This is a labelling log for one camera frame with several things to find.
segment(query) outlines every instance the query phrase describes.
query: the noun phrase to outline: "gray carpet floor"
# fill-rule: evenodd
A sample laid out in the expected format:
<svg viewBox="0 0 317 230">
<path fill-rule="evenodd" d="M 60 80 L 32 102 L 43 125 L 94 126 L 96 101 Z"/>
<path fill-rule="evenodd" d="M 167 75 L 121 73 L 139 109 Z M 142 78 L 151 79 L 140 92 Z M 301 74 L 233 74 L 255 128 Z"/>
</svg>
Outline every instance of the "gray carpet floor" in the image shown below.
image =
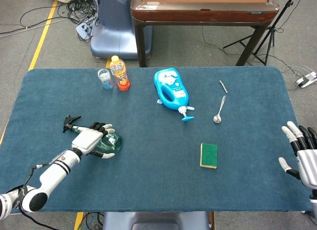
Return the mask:
<svg viewBox="0 0 317 230">
<path fill-rule="evenodd" d="M 287 0 L 279 0 L 283 7 Z M 281 19 L 287 19 L 298 0 Z M 52 0 L 0 0 L 0 32 L 19 27 L 21 15 L 33 8 L 51 6 Z M 317 0 L 301 0 L 289 20 L 283 26 L 283 33 L 276 33 L 275 47 L 271 55 L 288 65 L 317 70 Z M 34 11 L 23 19 L 23 23 L 33 24 L 47 19 L 50 8 Z M 43 28 L 30 30 L 12 36 L 0 35 L 0 133 L 4 131 L 22 79 L 31 63 Z M 223 47 L 252 33 L 247 27 L 204 27 L 208 43 Z M 228 53 L 240 54 L 241 45 L 226 49 Z M 204 43 L 202 28 L 192 26 L 156 26 L 154 28 L 154 50 L 148 59 L 151 67 L 181 66 L 234 66 L 238 55 L 227 56 L 215 46 Z M 261 65 L 249 59 L 252 65 Z M 137 60 L 126 60 L 128 67 L 138 67 Z M 280 70 L 285 66 L 274 57 L 268 60 L 270 66 Z M 47 33 L 35 68 L 82 68 L 104 67 L 106 60 L 91 55 L 89 44 L 80 42 L 75 33 L 75 25 L 68 20 L 52 24 Z M 294 79 L 285 79 L 294 83 Z M 304 126 L 317 128 L 317 86 L 294 89 L 287 84 L 291 102 L 298 122 Z M 36 213 L 32 216 L 40 222 L 62 230 L 74 228 L 76 213 Z M 217 230 L 265 230 L 302 229 L 313 230 L 315 226 L 299 212 L 220 212 L 216 213 Z M 21 215 L 12 215 L 0 222 L 1 230 L 39 230 L 37 226 Z"/>
</svg>

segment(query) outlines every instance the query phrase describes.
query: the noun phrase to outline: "robotic hand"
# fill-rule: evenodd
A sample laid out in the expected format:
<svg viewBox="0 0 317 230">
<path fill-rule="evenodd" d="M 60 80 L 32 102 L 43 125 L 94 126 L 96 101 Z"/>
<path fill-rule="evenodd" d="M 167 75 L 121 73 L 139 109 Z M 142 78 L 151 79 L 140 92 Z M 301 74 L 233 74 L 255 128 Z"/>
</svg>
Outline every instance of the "robotic hand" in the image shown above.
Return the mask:
<svg viewBox="0 0 317 230">
<path fill-rule="evenodd" d="M 298 169 L 292 169 L 284 158 L 278 159 L 283 170 L 301 180 L 303 185 L 313 191 L 310 201 L 317 216 L 317 133 L 311 127 L 297 128 L 291 121 L 282 130 L 288 137 L 297 159 Z"/>
<path fill-rule="evenodd" d="M 26 212 L 36 212 L 42 209 L 56 186 L 80 162 L 83 155 L 92 154 L 101 158 L 114 156 L 113 153 L 104 154 L 94 150 L 104 136 L 114 133 L 114 131 L 110 124 L 94 123 L 73 140 L 71 149 L 60 153 L 50 163 L 32 167 L 29 178 L 24 185 L 17 186 L 6 194 L 0 194 L 0 220 L 6 218 L 11 213 L 12 208 L 23 209 Z M 48 165 L 50 167 L 40 176 L 41 187 L 28 186 L 27 183 L 34 170 Z"/>
</svg>

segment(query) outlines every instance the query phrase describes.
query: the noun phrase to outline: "table leg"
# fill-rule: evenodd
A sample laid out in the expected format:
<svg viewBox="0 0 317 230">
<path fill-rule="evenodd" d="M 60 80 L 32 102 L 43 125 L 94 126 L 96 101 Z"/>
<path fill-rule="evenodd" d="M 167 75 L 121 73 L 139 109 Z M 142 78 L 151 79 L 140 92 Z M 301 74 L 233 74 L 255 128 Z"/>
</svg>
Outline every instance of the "table leg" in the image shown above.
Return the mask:
<svg viewBox="0 0 317 230">
<path fill-rule="evenodd" d="M 137 43 L 139 66 L 144 68 L 147 66 L 145 58 L 145 41 L 144 41 L 144 32 L 143 25 L 134 25 L 135 39 Z"/>
<path fill-rule="evenodd" d="M 254 48 L 257 46 L 259 40 L 261 39 L 262 35 L 267 29 L 267 25 L 257 26 L 254 30 L 247 46 L 244 48 L 240 58 L 236 64 L 236 66 L 244 66 L 247 62 L 248 58 L 250 57 L 251 53 L 253 52 Z"/>
<path fill-rule="evenodd" d="M 215 217 L 214 217 L 214 211 L 208 212 L 208 221 L 209 224 L 211 225 L 211 230 L 215 230 Z"/>
</svg>

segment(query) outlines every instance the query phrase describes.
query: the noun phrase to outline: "brown table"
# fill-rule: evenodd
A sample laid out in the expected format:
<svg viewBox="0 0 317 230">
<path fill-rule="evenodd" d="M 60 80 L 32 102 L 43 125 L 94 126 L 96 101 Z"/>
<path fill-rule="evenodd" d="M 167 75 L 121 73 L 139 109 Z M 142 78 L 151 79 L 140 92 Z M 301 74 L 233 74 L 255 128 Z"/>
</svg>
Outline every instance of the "brown table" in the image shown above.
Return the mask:
<svg viewBox="0 0 317 230">
<path fill-rule="evenodd" d="M 251 26 L 255 30 L 236 66 L 243 66 L 279 11 L 277 0 L 131 0 L 140 67 L 146 67 L 147 25 Z"/>
</svg>

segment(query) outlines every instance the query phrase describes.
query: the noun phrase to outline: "green sponge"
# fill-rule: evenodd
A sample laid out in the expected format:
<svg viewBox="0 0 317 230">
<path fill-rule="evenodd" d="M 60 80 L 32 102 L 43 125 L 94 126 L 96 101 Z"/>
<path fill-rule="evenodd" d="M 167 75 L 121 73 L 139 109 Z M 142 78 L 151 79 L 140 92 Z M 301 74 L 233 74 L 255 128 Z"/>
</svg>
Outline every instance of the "green sponge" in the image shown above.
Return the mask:
<svg viewBox="0 0 317 230">
<path fill-rule="evenodd" d="M 200 146 L 200 166 L 216 169 L 217 151 L 217 145 L 202 143 Z"/>
</svg>

